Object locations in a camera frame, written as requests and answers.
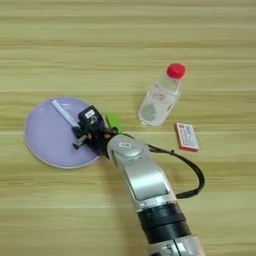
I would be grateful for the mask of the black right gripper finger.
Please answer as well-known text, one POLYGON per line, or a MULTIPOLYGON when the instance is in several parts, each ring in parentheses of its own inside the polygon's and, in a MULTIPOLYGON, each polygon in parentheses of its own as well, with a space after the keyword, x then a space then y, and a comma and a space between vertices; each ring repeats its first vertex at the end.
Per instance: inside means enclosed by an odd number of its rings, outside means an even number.
POLYGON ((82 137, 80 137, 79 139, 77 139, 74 143, 73 143, 73 147, 78 150, 87 140, 87 136, 83 135, 82 137))

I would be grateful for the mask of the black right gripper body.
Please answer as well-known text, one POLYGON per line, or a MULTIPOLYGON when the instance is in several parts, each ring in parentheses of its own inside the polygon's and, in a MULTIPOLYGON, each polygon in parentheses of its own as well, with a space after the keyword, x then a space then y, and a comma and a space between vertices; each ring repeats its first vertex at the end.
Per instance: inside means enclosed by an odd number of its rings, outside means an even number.
POLYGON ((86 131, 83 133, 83 135, 87 136, 87 140, 83 145, 87 145, 97 155, 107 157, 107 145, 109 141, 117 134, 118 129, 116 127, 97 128, 94 131, 86 131))

